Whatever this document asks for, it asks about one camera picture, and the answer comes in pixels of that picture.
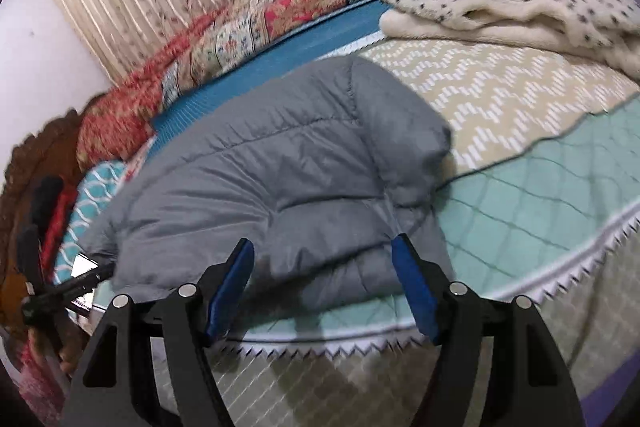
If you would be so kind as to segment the person's left hand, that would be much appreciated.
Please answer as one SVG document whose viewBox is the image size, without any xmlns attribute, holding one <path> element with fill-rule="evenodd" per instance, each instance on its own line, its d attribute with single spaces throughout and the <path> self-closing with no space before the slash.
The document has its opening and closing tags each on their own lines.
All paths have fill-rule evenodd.
<svg viewBox="0 0 640 427">
<path fill-rule="evenodd" d="M 32 357 L 43 372 L 54 374 L 52 363 L 58 363 L 58 371 L 67 376 L 72 376 L 84 353 L 88 341 L 88 335 L 67 315 L 63 315 L 56 322 L 56 330 L 62 341 L 62 347 L 55 350 L 49 339 L 38 329 L 32 327 L 28 330 L 28 345 Z"/>
</svg>

